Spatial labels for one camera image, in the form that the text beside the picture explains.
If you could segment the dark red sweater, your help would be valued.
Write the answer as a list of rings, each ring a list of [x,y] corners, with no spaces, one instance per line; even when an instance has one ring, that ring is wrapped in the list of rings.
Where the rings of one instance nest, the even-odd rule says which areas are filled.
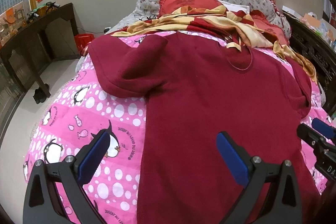
[[[226,131],[250,155],[292,162],[310,223],[320,195],[296,129],[311,108],[311,80],[256,49],[241,51],[176,32],[148,35],[136,48],[101,36],[88,53],[102,89],[146,99],[138,223],[219,223],[241,189],[222,159]]]

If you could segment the dark carved wooden headboard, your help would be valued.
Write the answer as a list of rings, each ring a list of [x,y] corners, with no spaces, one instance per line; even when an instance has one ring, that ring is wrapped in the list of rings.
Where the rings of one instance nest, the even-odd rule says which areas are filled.
[[[335,113],[335,51],[318,34],[287,12],[284,15],[291,27],[290,46],[314,65],[317,80],[325,92],[323,109]]]

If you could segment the pink penguin bed quilt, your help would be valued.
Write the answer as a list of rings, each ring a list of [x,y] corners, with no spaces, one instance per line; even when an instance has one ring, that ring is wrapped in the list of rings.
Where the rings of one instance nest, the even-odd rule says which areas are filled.
[[[169,36],[175,31],[149,35]],[[199,32],[181,32],[217,41],[230,47],[228,39],[220,39]],[[119,38],[136,48],[148,35]],[[291,71],[288,59],[279,59],[269,49],[256,49],[279,61]],[[321,97],[316,84],[311,81],[311,108],[300,123],[311,124],[314,118],[329,122],[330,117],[321,107]],[[41,119],[33,135],[24,163],[24,175],[29,176],[34,161],[60,162],[75,155],[89,143],[101,129],[109,134],[110,144],[92,180],[84,191],[108,223],[138,223],[137,202],[141,162],[146,129],[146,99],[143,97],[118,98],[100,86],[90,55],[78,74],[59,92],[53,104]],[[301,154],[315,186],[321,196],[326,188],[326,178],[314,168],[311,148],[301,143]]]

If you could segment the red and yellow blanket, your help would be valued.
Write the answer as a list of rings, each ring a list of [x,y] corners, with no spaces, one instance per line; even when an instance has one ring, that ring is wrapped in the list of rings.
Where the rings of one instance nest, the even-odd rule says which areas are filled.
[[[256,27],[250,14],[243,11],[232,12],[220,5],[214,9],[180,7],[172,14],[157,19],[137,21],[128,27],[112,32],[115,37],[125,38],[135,35],[153,34],[160,31],[195,31],[228,39],[230,47],[241,46],[266,48],[282,60],[295,61],[315,83],[317,72],[314,65],[287,45],[281,45],[276,35]]]

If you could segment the white small pillow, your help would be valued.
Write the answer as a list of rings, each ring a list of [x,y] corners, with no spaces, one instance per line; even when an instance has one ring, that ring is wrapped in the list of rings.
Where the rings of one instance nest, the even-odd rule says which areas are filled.
[[[221,0],[219,0],[219,2],[220,2],[223,6],[225,6],[229,11],[232,11],[232,12],[243,11],[243,12],[245,12],[246,14],[249,14],[249,13],[250,13],[249,6],[245,6],[245,5],[236,5],[236,4],[229,3],[229,2],[226,2],[226,1],[221,1]]]

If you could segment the red plastic basin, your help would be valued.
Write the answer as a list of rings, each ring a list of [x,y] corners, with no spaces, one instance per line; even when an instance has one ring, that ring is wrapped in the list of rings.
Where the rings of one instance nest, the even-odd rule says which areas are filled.
[[[78,34],[75,35],[75,44],[81,56],[85,56],[88,44],[95,39],[93,34]]]

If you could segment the dark wooden side table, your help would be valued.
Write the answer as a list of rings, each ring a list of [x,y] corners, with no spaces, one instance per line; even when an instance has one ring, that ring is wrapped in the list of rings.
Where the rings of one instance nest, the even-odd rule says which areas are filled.
[[[9,62],[12,51],[18,49],[21,52],[21,55],[26,62],[33,79],[38,83],[45,96],[49,98],[51,96],[50,91],[47,89],[46,84],[42,81],[40,77],[41,74],[37,71],[32,55],[29,53],[27,43],[31,39],[36,38],[38,35],[44,34],[47,26],[56,19],[62,19],[70,22],[73,36],[79,34],[75,19],[74,4],[70,2],[65,5],[58,6],[55,10],[46,15],[37,17],[37,19],[12,36],[1,48],[1,60],[5,66],[5,69],[9,73],[9,76],[13,79],[14,83],[18,85],[19,89],[24,93],[27,91],[27,89]]]

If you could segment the red frilled cushion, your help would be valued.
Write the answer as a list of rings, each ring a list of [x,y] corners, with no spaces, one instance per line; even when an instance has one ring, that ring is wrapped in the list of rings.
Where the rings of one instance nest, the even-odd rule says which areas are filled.
[[[180,7],[192,7],[201,9],[214,9],[221,5],[218,0],[159,0],[159,13],[158,16],[172,14]]]

